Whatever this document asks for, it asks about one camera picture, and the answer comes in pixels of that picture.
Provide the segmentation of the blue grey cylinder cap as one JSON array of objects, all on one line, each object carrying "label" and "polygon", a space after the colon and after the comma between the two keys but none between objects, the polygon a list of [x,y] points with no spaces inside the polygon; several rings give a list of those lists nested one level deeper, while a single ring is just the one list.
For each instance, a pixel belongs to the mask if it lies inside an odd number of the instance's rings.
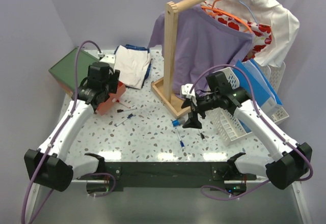
[{"label": "blue grey cylinder cap", "polygon": [[185,118],[179,118],[174,121],[172,121],[173,127],[181,126],[185,123]]}]

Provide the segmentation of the black cap whiteboard pen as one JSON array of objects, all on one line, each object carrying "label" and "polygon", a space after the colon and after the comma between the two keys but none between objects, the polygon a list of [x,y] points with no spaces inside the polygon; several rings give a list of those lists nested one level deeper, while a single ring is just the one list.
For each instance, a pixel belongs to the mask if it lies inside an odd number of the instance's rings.
[{"label": "black cap whiteboard pen", "polygon": [[122,113],[122,112],[127,112],[127,111],[133,111],[133,110],[137,110],[138,108],[128,108],[128,109],[118,109],[117,113]]}]

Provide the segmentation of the green drawer box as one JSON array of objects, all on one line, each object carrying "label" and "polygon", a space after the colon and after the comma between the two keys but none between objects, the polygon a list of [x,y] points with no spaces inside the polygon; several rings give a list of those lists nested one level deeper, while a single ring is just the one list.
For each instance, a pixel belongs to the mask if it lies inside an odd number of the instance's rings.
[{"label": "green drawer box", "polygon": [[[64,89],[69,97],[75,91],[75,56],[77,53],[77,47],[65,55],[61,60],[59,60],[55,65],[53,65],[48,71],[54,77],[54,79],[59,83],[59,85]],[[88,67],[97,62],[98,58],[81,50],[78,55],[77,63],[77,83],[78,85],[81,81],[88,75]]]}]

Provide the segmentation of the blue cap whiteboard pen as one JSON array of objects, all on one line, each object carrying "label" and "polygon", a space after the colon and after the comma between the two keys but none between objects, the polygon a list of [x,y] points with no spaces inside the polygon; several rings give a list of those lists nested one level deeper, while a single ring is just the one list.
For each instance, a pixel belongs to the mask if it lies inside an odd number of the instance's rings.
[{"label": "blue cap whiteboard pen", "polygon": [[134,116],[134,114],[129,114],[129,115],[128,115],[125,119],[123,119],[121,122],[116,123],[115,126],[116,126],[116,127],[120,126],[120,125],[123,124],[125,121],[131,119],[133,116]]}]

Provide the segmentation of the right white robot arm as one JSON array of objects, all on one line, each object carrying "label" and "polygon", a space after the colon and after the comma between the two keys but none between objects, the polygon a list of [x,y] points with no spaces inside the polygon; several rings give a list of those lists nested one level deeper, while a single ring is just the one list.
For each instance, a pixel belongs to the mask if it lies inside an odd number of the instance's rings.
[{"label": "right white robot arm", "polygon": [[251,157],[246,153],[232,156],[227,161],[231,179],[237,180],[244,174],[264,176],[276,188],[285,189],[295,181],[304,181],[305,174],[313,175],[312,148],[283,132],[254,101],[253,92],[233,88],[222,71],[207,76],[206,80],[210,93],[204,96],[196,94],[192,84],[181,86],[182,106],[191,108],[183,127],[201,129],[198,117],[205,118],[207,111],[221,108],[243,122],[269,152],[269,157]]}]

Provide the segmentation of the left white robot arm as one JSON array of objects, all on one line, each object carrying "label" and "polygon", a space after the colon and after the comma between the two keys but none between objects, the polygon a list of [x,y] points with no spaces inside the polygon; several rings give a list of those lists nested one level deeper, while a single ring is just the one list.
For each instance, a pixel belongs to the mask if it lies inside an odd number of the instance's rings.
[{"label": "left white robot arm", "polygon": [[64,191],[71,181],[85,175],[101,179],[105,175],[102,156],[86,153],[76,163],[66,159],[72,143],[87,119],[99,105],[118,90],[120,71],[108,63],[94,62],[88,67],[88,75],[79,84],[68,109],[51,135],[37,150],[29,149],[24,155],[25,166],[32,182]]}]

